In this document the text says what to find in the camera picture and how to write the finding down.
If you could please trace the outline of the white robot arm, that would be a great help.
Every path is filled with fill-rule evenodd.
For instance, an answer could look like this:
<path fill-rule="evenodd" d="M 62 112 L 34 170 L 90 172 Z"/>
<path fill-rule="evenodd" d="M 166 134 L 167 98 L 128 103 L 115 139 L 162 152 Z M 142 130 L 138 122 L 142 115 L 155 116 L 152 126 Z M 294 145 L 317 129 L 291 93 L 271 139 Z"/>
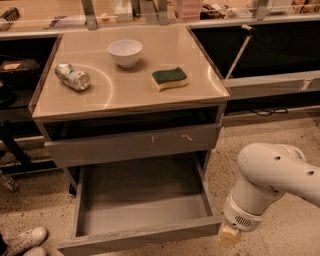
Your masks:
<path fill-rule="evenodd" d="M 284 194 L 320 207 L 320 168 L 306 162 L 303 152 L 287 144 L 252 143 L 238 154 L 239 179 L 224 205 L 218 243 L 231 247 L 244 232 L 254 231 L 267 208 Z"/>

